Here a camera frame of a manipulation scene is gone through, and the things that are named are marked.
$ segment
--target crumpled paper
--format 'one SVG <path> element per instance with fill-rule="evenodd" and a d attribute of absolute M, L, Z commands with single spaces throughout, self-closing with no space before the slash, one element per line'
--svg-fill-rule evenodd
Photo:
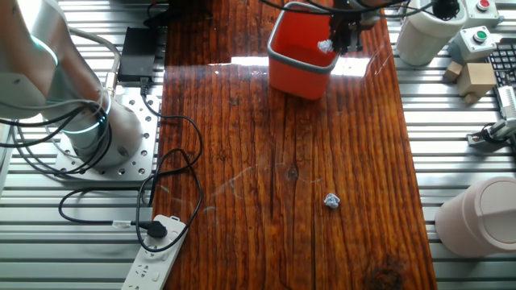
<path fill-rule="evenodd" d="M 324 199 L 324 204 L 331 207 L 332 209 L 336 209 L 339 207 L 340 198 L 338 198 L 333 193 L 328 193 L 326 198 Z"/>

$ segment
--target cable connector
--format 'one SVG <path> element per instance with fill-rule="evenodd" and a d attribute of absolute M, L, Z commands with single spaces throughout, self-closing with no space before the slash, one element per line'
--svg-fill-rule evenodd
<path fill-rule="evenodd" d="M 149 88 L 148 77 L 141 77 L 139 79 L 139 95 L 142 97 L 147 97 L 148 88 Z"/>
<path fill-rule="evenodd" d="M 118 82 L 118 75 L 116 72 L 108 72 L 106 74 L 106 89 L 109 93 L 110 97 L 114 97 L 114 92 L 116 91 L 116 85 Z"/>
<path fill-rule="evenodd" d="M 153 238 L 164 238 L 167 236 L 167 228 L 161 222 L 140 222 L 139 227 L 147 230 L 147 234 Z"/>

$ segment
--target black keyboard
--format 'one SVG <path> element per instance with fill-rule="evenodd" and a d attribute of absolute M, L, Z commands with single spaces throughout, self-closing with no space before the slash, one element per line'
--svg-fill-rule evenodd
<path fill-rule="evenodd" d="M 516 38 L 501 39 L 491 56 L 489 62 L 493 65 L 494 74 L 497 77 L 497 86 L 506 85 L 506 74 L 511 68 L 516 67 Z M 511 73 L 509 76 L 511 84 L 516 89 L 516 77 Z"/>

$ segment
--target emergency stop button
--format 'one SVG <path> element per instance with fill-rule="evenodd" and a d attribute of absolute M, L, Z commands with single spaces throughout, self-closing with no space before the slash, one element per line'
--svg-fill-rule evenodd
<path fill-rule="evenodd" d="M 489 1 L 488 0 L 480 0 L 477 4 L 476 4 L 476 8 L 482 12 L 485 12 L 487 11 L 487 9 L 489 8 Z"/>

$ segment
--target green button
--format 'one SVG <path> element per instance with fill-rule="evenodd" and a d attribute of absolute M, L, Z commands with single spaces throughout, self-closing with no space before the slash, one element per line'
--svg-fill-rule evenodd
<path fill-rule="evenodd" d="M 487 38 L 487 35 L 485 34 L 485 32 L 483 31 L 478 31 L 476 33 L 476 36 L 479 38 L 479 39 L 486 39 Z"/>

